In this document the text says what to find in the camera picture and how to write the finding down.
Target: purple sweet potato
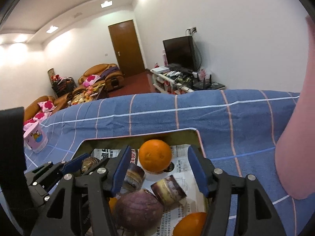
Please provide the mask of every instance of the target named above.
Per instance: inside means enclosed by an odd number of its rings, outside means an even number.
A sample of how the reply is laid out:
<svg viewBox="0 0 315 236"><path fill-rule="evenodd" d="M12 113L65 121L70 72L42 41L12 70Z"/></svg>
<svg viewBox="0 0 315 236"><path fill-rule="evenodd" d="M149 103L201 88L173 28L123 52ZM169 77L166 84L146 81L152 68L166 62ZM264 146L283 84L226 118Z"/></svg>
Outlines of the purple sweet potato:
<svg viewBox="0 0 315 236"><path fill-rule="evenodd" d="M134 232L151 229L161 220L163 205L146 189L122 196L116 203L114 218L118 226Z"/></svg>

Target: television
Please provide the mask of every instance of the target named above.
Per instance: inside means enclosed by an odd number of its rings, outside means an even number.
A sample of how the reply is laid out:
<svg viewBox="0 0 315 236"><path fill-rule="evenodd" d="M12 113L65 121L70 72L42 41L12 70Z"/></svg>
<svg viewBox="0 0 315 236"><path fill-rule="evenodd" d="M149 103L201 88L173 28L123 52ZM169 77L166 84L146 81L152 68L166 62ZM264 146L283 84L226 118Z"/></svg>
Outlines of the television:
<svg viewBox="0 0 315 236"><path fill-rule="evenodd" d="M164 40L163 44L169 64L179 64L191 71L197 71L198 67L192 36Z"/></svg>

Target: tray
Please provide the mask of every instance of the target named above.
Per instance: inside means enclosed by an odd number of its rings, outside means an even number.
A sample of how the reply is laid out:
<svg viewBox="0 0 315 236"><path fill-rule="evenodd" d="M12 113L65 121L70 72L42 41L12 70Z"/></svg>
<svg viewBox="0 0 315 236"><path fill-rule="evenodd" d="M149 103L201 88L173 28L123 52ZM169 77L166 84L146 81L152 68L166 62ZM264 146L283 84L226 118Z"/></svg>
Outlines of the tray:
<svg viewBox="0 0 315 236"><path fill-rule="evenodd" d="M130 145L133 149L131 162L141 166L138 161L137 151L145 141L150 139L160 139L171 146L174 169L171 172L163 172L159 175L153 175L146 172L146 178L143 182L142 188L146 188L152 192L150 186L153 183L167 176L173 175L178 184L187 194L187 197L181 200L178 205L173 207L171 210L165 210L161 223L152 230L146 231L144 236L172 236L175 225L182 218L190 213L206 212L208 208L208 200L205 199L199 192L187 158L187 149L191 144L196 145L200 152L204 155L204 148L202 146L198 130L188 128L152 134L87 139L84 140L78 147L77 151L73 155L73 158L76 158L83 153L91 154L94 150L94 156L100 156L103 152L105 157L116 157L119 149L121 149L124 145ZM119 198L120 195L123 195L126 192L128 191L122 189L121 193L117 197ZM123 229L119 229L118 233L122 236L129 235L128 232Z"/></svg>

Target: ceiling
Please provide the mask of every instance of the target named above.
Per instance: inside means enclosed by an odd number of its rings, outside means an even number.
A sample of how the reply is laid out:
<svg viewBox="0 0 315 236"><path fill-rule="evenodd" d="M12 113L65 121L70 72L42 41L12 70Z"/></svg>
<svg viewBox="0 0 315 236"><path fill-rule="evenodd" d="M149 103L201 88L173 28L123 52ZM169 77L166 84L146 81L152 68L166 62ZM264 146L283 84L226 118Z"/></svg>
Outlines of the ceiling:
<svg viewBox="0 0 315 236"><path fill-rule="evenodd" d="M52 34L46 31L50 26L58 26L56 34L75 21L119 6L133 0L113 0L113 6L101 8L105 0L20 0L9 15L0 31L3 43L14 42L16 36L29 34L32 42L42 43Z"/></svg>

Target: white wall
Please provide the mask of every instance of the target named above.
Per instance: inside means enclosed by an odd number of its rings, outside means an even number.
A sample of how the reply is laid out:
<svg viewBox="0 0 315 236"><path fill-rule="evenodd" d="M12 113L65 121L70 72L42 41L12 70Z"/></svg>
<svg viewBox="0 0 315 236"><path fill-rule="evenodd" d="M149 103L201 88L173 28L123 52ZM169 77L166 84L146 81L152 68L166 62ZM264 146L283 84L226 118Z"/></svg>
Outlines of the white wall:
<svg viewBox="0 0 315 236"><path fill-rule="evenodd" d="M94 65L117 64L108 26L131 19L138 33L131 6L112 10L106 15L93 15L74 23L63 34L44 43L48 67L54 68L56 74L73 77L77 82ZM143 53L141 41L138 40Z"/></svg>
<svg viewBox="0 0 315 236"><path fill-rule="evenodd" d="M298 0L134 0L148 68L162 40L194 35L203 67L230 89L300 91L308 55L307 12Z"/></svg>
<svg viewBox="0 0 315 236"><path fill-rule="evenodd" d="M24 106L53 95L40 45L0 45L0 110Z"/></svg>

